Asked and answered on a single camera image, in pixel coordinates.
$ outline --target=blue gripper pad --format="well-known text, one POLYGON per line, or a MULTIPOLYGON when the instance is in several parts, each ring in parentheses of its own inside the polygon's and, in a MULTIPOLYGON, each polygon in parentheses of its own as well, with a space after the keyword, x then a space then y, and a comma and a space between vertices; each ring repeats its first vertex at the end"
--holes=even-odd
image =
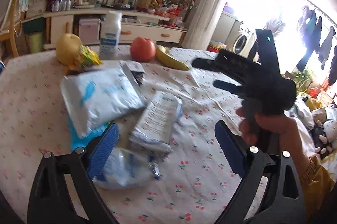
POLYGON ((107 132, 103 135, 101 141, 89 158, 87 175, 90 179, 102 173, 104 165, 119 138, 118 126, 115 123, 110 124, 106 130, 107 132))
POLYGON ((217 122, 215 124, 214 132, 233 173, 244 178, 246 175, 244 167, 245 157, 236 146, 233 139, 229 136, 229 134, 231 134, 230 129, 227 126, 224 127, 220 122, 217 122))

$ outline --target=red apple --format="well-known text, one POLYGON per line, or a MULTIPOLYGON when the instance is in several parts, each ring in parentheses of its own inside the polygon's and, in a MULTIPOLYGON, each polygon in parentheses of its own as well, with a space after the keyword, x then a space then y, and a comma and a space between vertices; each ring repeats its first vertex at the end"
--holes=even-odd
POLYGON ((134 61, 149 62, 156 55, 156 46, 151 39, 137 37, 131 44, 130 54, 134 61))

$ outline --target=metal screw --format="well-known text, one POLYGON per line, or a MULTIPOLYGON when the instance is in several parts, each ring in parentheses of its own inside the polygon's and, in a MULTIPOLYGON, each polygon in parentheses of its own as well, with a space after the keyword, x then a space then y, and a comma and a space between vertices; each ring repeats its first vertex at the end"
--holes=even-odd
POLYGON ((255 146, 251 146, 251 147, 249 148, 249 150, 250 150, 252 153, 258 153, 258 148, 255 147, 255 146))
POLYGON ((43 157, 44 158, 50 158, 52 156, 52 153, 51 152, 46 152, 43 157))
POLYGON ((282 152, 282 155, 285 157, 285 158, 289 158, 290 157, 290 153, 288 151, 283 151, 282 152))
POLYGON ((84 152, 84 148, 83 147, 77 147, 76 149, 75 149, 75 153, 77 153, 77 154, 81 154, 81 153, 83 153, 84 152))

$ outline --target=pink storage box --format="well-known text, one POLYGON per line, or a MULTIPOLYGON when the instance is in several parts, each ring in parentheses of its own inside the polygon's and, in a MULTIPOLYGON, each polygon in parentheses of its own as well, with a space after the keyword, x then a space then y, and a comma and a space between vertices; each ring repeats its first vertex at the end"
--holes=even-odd
POLYGON ((99 18, 82 18, 79 23, 79 38, 83 44, 99 44, 99 18))

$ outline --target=blue package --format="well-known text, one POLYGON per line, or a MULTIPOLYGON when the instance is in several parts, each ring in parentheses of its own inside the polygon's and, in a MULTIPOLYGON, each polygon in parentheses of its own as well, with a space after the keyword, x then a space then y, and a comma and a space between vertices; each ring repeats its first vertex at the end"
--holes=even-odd
POLYGON ((91 131, 91 133, 88 134, 88 136, 84 138, 79 138, 70 117, 68 117, 68 129, 70 131, 71 151, 75 150, 77 147, 86 147, 93 138, 95 138, 96 136, 101 136, 104 133, 105 129, 108 127, 108 125, 109 123, 106 123, 100 126, 99 128, 96 128, 95 130, 91 131))

